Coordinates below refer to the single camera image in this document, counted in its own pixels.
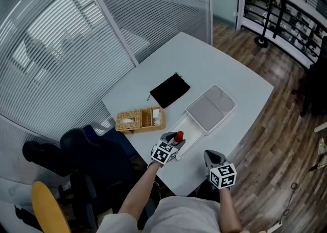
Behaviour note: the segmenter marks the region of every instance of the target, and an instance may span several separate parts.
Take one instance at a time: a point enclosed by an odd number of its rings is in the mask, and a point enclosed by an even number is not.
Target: table
[[[174,160],[158,172],[159,178],[178,196],[186,196],[207,175],[203,152],[219,151],[228,156],[249,130],[267,102],[273,86],[220,50],[185,33],[179,33],[118,81],[102,99],[116,120],[122,111],[149,108],[158,103],[149,91],[178,72],[190,90],[164,109],[166,129],[126,135],[146,163],[160,136],[185,114],[185,108],[213,84],[221,86],[236,102],[236,109],[209,136],[180,161]]]
[[[32,207],[44,233],[71,233],[57,200],[40,181],[34,182],[32,186]]]

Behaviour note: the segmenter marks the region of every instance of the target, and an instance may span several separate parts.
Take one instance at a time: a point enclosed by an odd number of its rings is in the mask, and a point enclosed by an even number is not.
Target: wooden floor
[[[272,44],[259,49],[254,37],[245,29],[214,26],[214,47],[274,86],[266,106],[230,158],[238,171],[233,199],[244,228],[251,233],[267,230],[278,221],[292,182],[300,182],[317,164],[317,144],[327,134],[313,132],[326,118],[310,113],[301,118],[301,98],[291,95],[304,69]],[[327,168],[323,168],[307,174],[277,232],[321,232],[326,223]]]

